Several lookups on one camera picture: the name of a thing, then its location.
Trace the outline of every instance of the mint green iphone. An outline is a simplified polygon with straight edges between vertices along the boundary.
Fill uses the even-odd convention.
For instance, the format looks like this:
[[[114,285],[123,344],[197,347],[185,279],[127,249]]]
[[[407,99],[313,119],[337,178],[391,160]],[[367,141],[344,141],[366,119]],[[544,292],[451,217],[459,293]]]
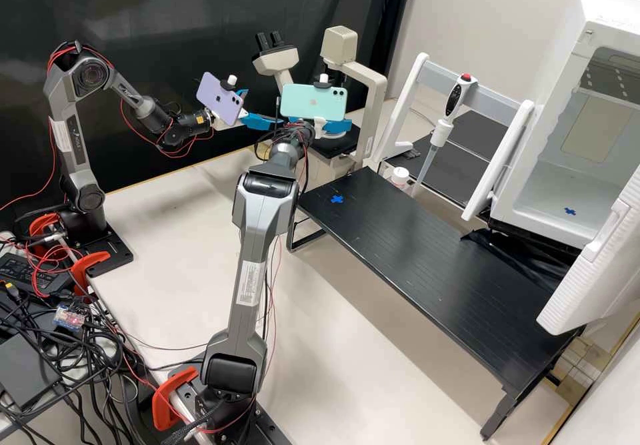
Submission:
[[[282,88],[280,114],[285,117],[341,121],[347,109],[347,90],[340,87],[318,88],[288,83]]]

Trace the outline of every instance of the small bottle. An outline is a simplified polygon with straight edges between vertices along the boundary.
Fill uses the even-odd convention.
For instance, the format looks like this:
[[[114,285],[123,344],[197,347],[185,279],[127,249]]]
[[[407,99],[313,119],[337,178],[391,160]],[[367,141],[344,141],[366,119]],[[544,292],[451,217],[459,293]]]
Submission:
[[[389,181],[405,193],[409,191],[409,170],[404,167],[396,167],[391,172]]]

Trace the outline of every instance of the black backdrop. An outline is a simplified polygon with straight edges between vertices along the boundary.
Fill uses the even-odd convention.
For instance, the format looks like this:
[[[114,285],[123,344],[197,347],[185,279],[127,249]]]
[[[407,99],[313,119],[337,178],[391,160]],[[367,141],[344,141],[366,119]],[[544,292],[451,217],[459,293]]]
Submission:
[[[0,206],[37,190],[51,171],[48,105],[42,94],[45,63],[62,41],[79,39],[102,51],[141,93],[200,108],[197,80],[204,71],[233,73],[250,89],[245,107],[273,115],[277,88],[256,73],[254,34],[280,30],[298,47],[296,82],[320,70],[324,29],[342,24],[358,32],[358,60],[388,70],[406,0],[0,0]],[[364,90],[349,84],[349,108]],[[170,160],[131,133],[111,92],[82,101],[79,116],[91,165],[105,191],[215,157],[253,143],[255,132],[230,129]],[[57,178],[36,198],[0,212],[0,228],[28,209],[61,201]]]

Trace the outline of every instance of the gray robot arm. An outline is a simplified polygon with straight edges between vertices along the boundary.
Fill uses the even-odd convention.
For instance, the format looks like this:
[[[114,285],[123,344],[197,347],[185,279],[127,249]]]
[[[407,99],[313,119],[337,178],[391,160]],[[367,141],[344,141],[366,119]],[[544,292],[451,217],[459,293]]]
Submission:
[[[51,127],[62,162],[61,187],[73,208],[71,214],[61,213],[70,238],[74,230],[90,236],[106,226],[101,208],[105,194],[91,171],[76,108],[76,103],[100,89],[112,89],[120,96],[137,120],[160,137],[160,148],[179,146],[187,138],[211,129],[212,118],[206,109],[173,118],[153,98],[138,93],[96,50],[77,41],[62,44],[52,54],[43,91],[51,108]]]
[[[269,160],[249,168],[236,188],[233,223],[241,232],[241,249],[229,324],[209,341],[200,375],[218,400],[254,397],[264,377],[267,346],[255,324],[267,254],[275,237],[291,226],[298,196],[295,166],[315,136],[310,123],[290,130],[272,146]]]

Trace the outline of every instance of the black bench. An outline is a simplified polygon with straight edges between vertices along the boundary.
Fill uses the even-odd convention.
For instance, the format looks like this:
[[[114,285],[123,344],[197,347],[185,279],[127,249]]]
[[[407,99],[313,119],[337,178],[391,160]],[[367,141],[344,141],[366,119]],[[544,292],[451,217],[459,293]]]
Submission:
[[[505,397],[482,427],[485,440],[577,334],[547,333],[535,318],[549,290],[369,168],[305,193],[298,206],[500,381]]]

